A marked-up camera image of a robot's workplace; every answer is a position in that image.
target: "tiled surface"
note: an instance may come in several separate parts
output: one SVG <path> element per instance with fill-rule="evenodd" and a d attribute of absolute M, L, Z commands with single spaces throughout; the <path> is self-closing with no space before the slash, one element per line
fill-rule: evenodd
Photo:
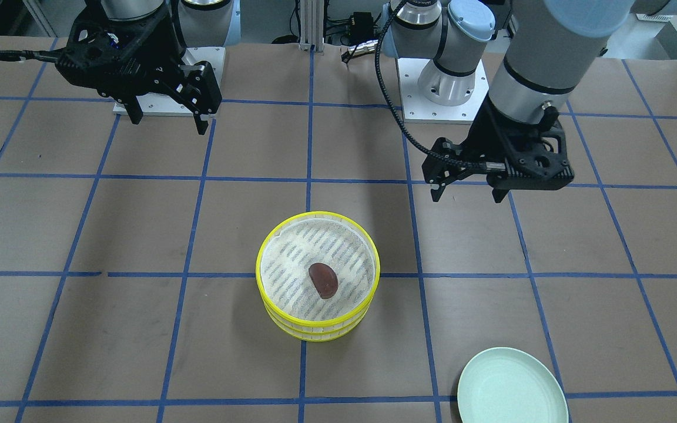
<path fill-rule="evenodd" d="M 677 398 L 572 399 L 571 417 L 576 423 L 671 423 L 677 421 Z"/>
<path fill-rule="evenodd" d="M 569 392 L 675 390 L 632 279 L 538 279 Z"/>
<path fill-rule="evenodd" d="M 591 156 L 561 118 L 573 187 L 494 204 L 480 177 L 433 203 L 371 57 L 338 54 L 311 72 L 293 45 L 230 48 L 212 137 L 117 121 L 48 66 L 25 99 L 40 64 L 0 63 L 0 421 L 459 423 L 460 371 L 498 345 L 559 375 L 574 421 L 677 421 L 677 166 L 655 126 L 677 158 L 677 62 L 628 62 L 655 119 L 623 62 L 593 65 L 571 98 Z M 468 126 L 409 129 L 430 145 Z M 253 280 L 306 209 L 360 222 L 384 273 L 324 344 L 277 329 Z"/>

